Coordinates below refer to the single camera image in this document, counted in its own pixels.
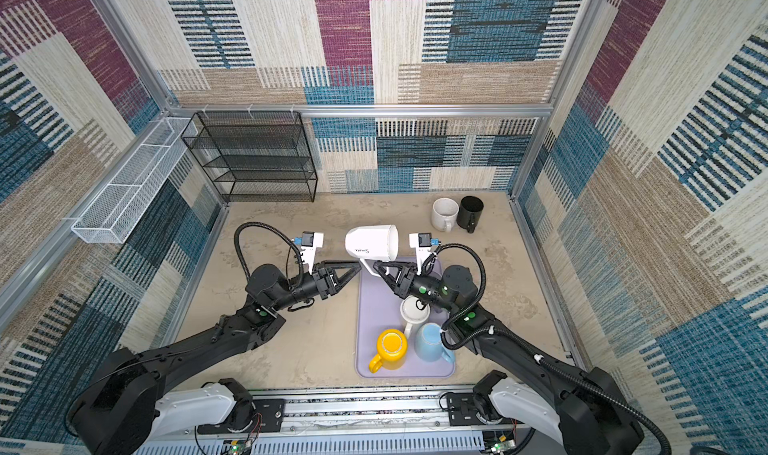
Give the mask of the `white tall mug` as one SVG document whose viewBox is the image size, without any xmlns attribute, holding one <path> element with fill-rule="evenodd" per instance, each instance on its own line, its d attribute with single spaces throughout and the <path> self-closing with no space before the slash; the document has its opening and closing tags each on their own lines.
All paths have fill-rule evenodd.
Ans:
<svg viewBox="0 0 768 455">
<path fill-rule="evenodd" d="M 397 227 L 390 224 L 353 228 L 345 236 L 345 249 L 349 255 L 359 259 L 371 275 L 379 277 L 373 263 L 395 261 L 398 256 Z"/>
</svg>

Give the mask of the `yellow mug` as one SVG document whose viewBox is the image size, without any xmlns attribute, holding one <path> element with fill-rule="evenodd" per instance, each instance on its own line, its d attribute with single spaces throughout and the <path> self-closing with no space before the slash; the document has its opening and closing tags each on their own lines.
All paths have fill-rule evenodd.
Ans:
<svg viewBox="0 0 768 455">
<path fill-rule="evenodd" d="M 376 374 L 381 370 L 398 370 L 406 360 L 408 340 L 397 329 L 388 329 L 380 333 L 376 340 L 375 355 L 368 364 L 368 370 Z"/>
</svg>

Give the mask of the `white speckled mug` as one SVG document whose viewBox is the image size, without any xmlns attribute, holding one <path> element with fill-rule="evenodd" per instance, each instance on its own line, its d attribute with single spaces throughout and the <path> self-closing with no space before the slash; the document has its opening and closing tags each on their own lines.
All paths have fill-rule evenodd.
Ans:
<svg viewBox="0 0 768 455">
<path fill-rule="evenodd" d="M 431 224 L 440 232 L 451 232 L 456 226 L 459 204 L 447 197 L 434 201 L 431 211 Z"/>
</svg>

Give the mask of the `black mug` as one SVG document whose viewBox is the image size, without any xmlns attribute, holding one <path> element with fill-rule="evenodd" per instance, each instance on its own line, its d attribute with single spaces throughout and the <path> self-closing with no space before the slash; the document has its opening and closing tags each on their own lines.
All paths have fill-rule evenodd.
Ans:
<svg viewBox="0 0 768 455">
<path fill-rule="evenodd" d="M 468 233 L 474 233 L 484 209 L 483 201 L 476 196 L 465 196 L 459 203 L 456 222 Z"/>
</svg>

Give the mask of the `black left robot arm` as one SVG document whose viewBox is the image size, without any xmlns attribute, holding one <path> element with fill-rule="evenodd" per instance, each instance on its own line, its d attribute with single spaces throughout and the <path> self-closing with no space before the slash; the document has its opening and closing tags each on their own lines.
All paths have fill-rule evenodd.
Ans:
<svg viewBox="0 0 768 455">
<path fill-rule="evenodd" d="M 246 301 L 211 328 L 171 345 L 110 354 L 71 402 L 64 425 L 93 454 L 131 454 L 157 433 L 166 412 L 157 403 L 176 386 L 235 355 L 270 341 L 283 309 L 339 293 L 360 272 L 354 261 L 325 261 L 286 278 L 273 264 L 249 276 Z"/>
</svg>

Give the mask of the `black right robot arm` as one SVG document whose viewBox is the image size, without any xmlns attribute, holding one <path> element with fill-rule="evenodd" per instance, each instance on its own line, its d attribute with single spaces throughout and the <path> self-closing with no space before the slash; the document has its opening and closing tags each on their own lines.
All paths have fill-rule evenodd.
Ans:
<svg viewBox="0 0 768 455">
<path fill-rule="evenodd" d="M 631 454 L 643 441 L 647 419 L 610 374 L 554 358 L 482 307 L 485 276 L 475 281 L 461 265 L 434 276 L 414 262 L 376 261 L 373 270 L 400 298 L 448 313 L 438 331 L 444 347 L 467 348 L 499 365 L 475 387 L 484 417 L 522 421 L 569 454 Z"/>
</svg>

